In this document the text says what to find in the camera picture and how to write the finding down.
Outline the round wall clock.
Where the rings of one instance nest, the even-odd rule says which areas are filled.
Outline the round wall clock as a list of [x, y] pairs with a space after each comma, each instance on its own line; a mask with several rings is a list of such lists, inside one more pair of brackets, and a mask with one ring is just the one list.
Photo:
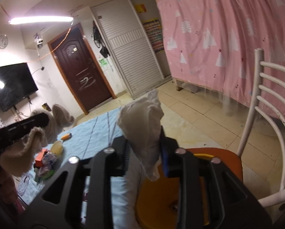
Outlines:
[[8, 37], [4, 33], [0, 33], [0, 49], [5, 49], [8, 46]]

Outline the white louvered wardrobe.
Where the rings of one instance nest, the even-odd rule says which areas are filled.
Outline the white louvered wardrobe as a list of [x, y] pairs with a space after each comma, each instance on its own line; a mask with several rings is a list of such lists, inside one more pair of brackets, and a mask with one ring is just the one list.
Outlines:
[[92, 12], [132, 98], [169, 80], [165, 51], [154, 52], [142, 24], [154, 18], [161, 23], [155, 0], [112, 0]]

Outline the colourful wrapper trash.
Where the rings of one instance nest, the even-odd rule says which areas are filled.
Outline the colourful wrapper trash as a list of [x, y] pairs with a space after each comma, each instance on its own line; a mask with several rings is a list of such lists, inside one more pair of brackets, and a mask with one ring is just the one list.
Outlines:
[[43, 156], [42, 162], [44, 164], [43, 167], [41, 168], [34, 168], [34, 172], [35, 172], [35, 181], [36, 182], [40, 182], [41, 180], [47, 180], [48, 178], [50, 178], [55, 170], [54, 170], [54, 165], [57, 162], [58, 157], [51, 153], [50, 150], [48, 150], [48, 152]]

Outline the orange thread spool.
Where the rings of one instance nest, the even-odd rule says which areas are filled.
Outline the orange thread spool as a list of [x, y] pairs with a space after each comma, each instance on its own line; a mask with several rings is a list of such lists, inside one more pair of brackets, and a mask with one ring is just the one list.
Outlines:
[[71, 133], [65, 134], [61, 137], [61, 141], [66, 141], [68, 139], [71, 139], [71, 137], [72, 137]]

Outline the beige fluffy cloth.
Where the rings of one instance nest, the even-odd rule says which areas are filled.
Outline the beige fluffy cloth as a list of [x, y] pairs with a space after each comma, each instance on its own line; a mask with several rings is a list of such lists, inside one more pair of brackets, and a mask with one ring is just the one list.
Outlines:
[[20, 177], [32, 167], [35, 155], [48, 144], [57, 141], [57, 136], [64, 128], [70, 127], [75, 118], [61, 105], [54, 104], [52, 112], [35, 109], [30, 116], [44, 113], [49, 119], [45, 127], [34, 126], [19, 141], [13, 143], [0, 156], [0, 166], [7, 173]]

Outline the dark brown wooden door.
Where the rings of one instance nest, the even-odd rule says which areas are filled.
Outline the dark brown wooden door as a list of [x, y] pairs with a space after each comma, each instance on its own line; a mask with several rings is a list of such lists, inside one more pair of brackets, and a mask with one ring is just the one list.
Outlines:
[[110, 98], [116, 98], [80, 23], [56, 36], [48, 47], [84, 114]]

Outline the colourful wall chart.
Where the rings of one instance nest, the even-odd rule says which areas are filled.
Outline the colourful wall chart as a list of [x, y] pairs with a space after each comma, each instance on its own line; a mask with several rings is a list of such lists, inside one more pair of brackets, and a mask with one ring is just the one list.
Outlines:
[[150, 40], [152, 48], [155, 53], [164, 51], [163, 33], [161, 23], [158, 18], [154, 18], [142, 23], [143, 28]]

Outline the white cloth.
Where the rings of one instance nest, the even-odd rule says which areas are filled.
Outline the white cloth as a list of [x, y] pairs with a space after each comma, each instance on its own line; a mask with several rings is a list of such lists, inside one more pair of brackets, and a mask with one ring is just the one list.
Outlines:
[[145, 176], [151, 181], [160, 178], [157, 168], [161, 163], [159, 140], [163, 115], [158, 90], [154, 89], [145, 96], [122, 106], [117, 120]]

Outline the light blue bed sheet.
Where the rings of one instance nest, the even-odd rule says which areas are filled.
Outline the light blue bed sheet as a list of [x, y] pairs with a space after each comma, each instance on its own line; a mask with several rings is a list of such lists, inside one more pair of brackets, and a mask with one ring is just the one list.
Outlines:
[[[58, 162], [57, 171], [69, 158], [76, 156], [80, 160], [84, 160], [94, 157], [101, 150], [110, 147], [115, 138], [123, 136], [116, 123], [118, 112], [118, 110], [112, 110], [74, 127], [71, 130], [72, 138], [64, 143], [64, 151]], [[138, 228], [135, 218], [135, 203], [140, 177], [140, 165], [129, 147], [128, 166], [125, 174], [120, 177], [111, 177], [113, 228]], [[27, 207], [51, 177], [40, 182], [36, 182], [34, 178], [35, 172], [30, 169], [22, 176], [18, 186], [18, 195]]]

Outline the ceiling light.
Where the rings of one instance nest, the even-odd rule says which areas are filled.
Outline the ceiling light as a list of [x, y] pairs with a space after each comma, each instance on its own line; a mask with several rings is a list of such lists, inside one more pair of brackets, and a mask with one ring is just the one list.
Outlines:
[[73, 17], [66, 16], [31, 16], [31, 17], [16, 17], [9, 20], [11, 25], [29, 24], [29, 23], [49, 23], [49, 22], [72, 22]]

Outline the black bags on hook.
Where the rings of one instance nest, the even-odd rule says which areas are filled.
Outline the black bags on hook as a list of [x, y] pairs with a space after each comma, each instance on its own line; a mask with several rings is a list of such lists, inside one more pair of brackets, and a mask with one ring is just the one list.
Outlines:
[[92, 39], [93, 39], [95, 46], [98, 49], [100, 49], [100, 54], [103, 56], [103, 58], [108, 58], [110, 56], [110, 53], [104, 43], [104, 40], [100, 34], [98, 27], [96, 26], [95, 21], [93, 21]]

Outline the wall-mounted black television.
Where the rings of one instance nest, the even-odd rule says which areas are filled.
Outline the wall-mounted black television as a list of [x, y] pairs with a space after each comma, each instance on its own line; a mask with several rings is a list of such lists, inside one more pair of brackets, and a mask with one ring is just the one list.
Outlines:
[[37, 90], [27, 63], [0, 67], [0, 108], [2, 111], [8, 111]]

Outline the pink tree-print curtain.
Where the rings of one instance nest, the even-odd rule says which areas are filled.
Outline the pink tree-print curtain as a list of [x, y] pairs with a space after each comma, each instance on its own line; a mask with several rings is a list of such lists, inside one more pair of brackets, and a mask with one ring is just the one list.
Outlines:
[[249, 106], [254, 51], [285, 66], [285, 0], [157, 0], [172, 77]]

